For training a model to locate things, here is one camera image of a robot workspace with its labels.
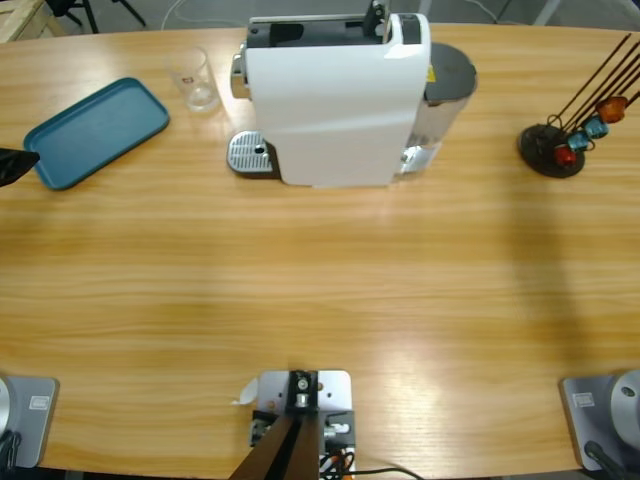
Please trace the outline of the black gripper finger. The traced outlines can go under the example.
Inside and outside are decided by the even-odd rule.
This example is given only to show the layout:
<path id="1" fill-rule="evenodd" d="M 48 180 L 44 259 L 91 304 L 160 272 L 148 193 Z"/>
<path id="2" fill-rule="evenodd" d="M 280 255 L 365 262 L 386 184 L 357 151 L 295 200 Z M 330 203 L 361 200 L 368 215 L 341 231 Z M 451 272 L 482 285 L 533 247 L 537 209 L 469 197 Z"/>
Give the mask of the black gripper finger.
<path id="1" fill-rule="evenodd" d="M 40 155 L 19 149 L 0 149 L 0 187 L 10 185 L 26 175 L 40 160 Z"/>

